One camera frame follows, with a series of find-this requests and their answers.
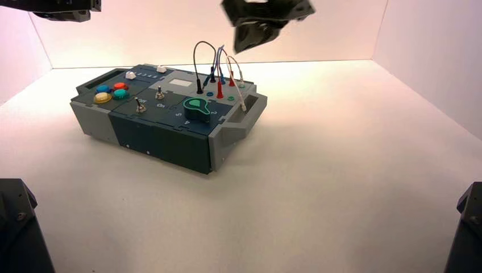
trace teal button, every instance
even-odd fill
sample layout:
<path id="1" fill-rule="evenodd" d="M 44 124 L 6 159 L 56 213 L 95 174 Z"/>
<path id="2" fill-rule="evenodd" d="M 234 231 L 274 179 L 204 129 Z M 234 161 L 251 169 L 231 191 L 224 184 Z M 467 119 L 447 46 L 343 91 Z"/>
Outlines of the teal button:
<path id="1" fill-rule="evenodd" d="M 129 93 L 124 89 L 119 89 L 114 91 L 114 99 L 115 100 L 123 100 L 129 98 Z"/>

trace white backdrop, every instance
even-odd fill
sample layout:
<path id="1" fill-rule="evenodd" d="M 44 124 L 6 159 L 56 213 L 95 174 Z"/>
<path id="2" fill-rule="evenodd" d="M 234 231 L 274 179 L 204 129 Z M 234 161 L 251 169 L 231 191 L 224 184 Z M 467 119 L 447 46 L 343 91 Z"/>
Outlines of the white backdrop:
<path id="1" fill-rule="evenodd" d="M 0 105 L 50 71 L 28 13 L 0 7 Z"/>
<path id="2" fill-rule="evenodd" d="M 373 59 L 482 138 L 482 1 L 390 0 Z"/>
<path id="3" fill-rule="evenodd" d="M 387 0 L 311 2 L 317 13 L 289 23 L 274 42 L 239 54 L 240 61 L 371 59 Z M 220 3 L 105 0 L 102 12 L 84 23 L 32 18 L 54 68 L 190 64 L 198 40 L 232 49 L 234 28 Z M 211 53 L 202 52 L 200 62 L 208 63 Z"/>

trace screw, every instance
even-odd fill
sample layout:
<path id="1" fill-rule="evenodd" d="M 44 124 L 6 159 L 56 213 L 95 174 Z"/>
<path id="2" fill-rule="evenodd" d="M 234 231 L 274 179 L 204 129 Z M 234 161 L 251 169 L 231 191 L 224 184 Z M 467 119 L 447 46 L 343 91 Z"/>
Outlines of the screw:
<path id="1" fill-rule="evenodd" d="M 480 225 L 480 218 L 477 217 L 477 216 L 472 216 L 470 217 L 470 221 L 474 224 L 474 225 Z"/>
<path id="2" fill-rule="evenodd" d="M 19 214 L 16 215 L 16 221 L 17 222 L 23 221 L 26 217 L 27 217 L 27 213 L 20 212 Z"/>

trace black cable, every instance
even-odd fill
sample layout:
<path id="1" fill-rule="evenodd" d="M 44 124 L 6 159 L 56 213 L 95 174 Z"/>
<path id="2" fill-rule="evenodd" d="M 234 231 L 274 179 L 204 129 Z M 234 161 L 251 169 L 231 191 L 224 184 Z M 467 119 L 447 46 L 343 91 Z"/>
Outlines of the black cable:
<path id="1" fill-rule="evenodd" d="M 214 62 L 216 62 L 216 49 L 213 47 L 212 44 L 206 42 L 206 41 L 199 41 L 195 46 L 194 46 L 194 52 L 193 52 L 193 62 L 194 62 L 194 70 L 196 71 L 196 85 L 197 85 L 197 93 L 202 94 L 203 93 L 203 88 L 201 87 L 201 80 L 199 79 L 199 74 L 197 73 L 197 67 L 196 67 L 196 48 L 199 44 L 207 44 L 209 45 L 213 50 L 214 50 L 214 59 L 213 59 L 213 66 L 214 67 Z"/>
<path id="2" fill-rule="evenodd" d="M 207 44 L 209 45 L 213 51 L 214 51 L 214 58 L 213 58 L 213 66 L 214 66 L 214 62 L 216 62 L 216 49 L 214 48 L 214 46 L 206 41 L 199 41 L 196 46 L 194 46 L 194 52 L 193 52 L 193 62 L 194 62 L 194 70 L 196 71 L 196 78 L 199 80 L 199 75 L 197 73 L 197 67 L 196 67 L 196 48 L 199 44 Z"/>

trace white cable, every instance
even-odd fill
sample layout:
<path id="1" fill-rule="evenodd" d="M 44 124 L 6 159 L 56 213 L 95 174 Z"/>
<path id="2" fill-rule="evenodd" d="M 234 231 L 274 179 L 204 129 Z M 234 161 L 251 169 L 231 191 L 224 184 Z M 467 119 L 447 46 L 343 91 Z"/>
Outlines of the white cable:
<path id="1" fill-rule="evenodd" d="M 234 76 L 232 75 L 232 71 L 229 69 L 229 59 L 232 59 L 233 61 L 235 61 L 236 64 L 238 64 L 238 62 L 233 57 L 226 56 L 226 67 L 229 70 L 229 75 L 231 76 L 231 79 L 234 82 L 234 86 L 236 87 L 236 90 L 238 91 L 239 100 L 241 102 L 241 109 L 243 109 L 243 112 L 246 112 L 247 108 L 246 108 L 246 104 L 244 104 L 243 95 L 241 94 L 241 90 L 239 90 L 238 84 L 236 83 L 236 80 L 234 79 Z"/>

